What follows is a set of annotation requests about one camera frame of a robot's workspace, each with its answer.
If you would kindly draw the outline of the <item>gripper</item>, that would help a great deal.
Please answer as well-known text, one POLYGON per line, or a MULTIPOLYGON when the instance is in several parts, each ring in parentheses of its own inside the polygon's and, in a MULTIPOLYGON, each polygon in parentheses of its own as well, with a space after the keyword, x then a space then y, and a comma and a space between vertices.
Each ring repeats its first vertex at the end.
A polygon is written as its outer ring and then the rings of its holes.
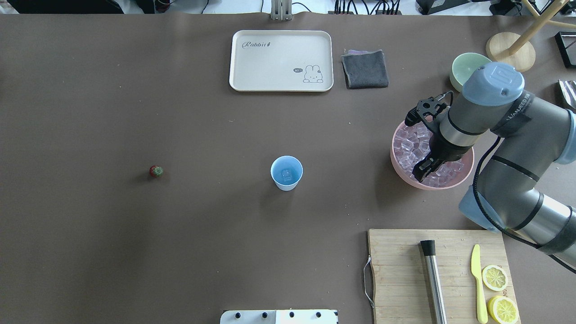
POLYGON ((446 139, 439 129, 428 129, 432 132, 429 141, 430 151, 424 160, 415 164, 412 174, 418 182, 423 182, 428 175, 436 172, 445 162, 460 160, 466 153, 466 146, 456 145, 446 139))

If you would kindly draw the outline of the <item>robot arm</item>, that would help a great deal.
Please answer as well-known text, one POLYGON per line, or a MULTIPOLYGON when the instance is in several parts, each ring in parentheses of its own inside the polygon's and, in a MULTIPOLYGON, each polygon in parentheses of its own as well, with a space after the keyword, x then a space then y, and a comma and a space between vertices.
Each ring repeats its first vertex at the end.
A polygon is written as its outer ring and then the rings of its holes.
POLYGON ((422 182, 447 162, 460 160, 486 131, 497 139, 490 158, 478 162, 473 183, 459 203, 471 221, 536 248, 575 271, 575 209, 535 186, 553 163, 575 160, 575 114, 524 89, 510 64, 477 68, 450 104, 443 95, 420 100, 407 126, 431 132, 430 152, 413 168, 422 182))

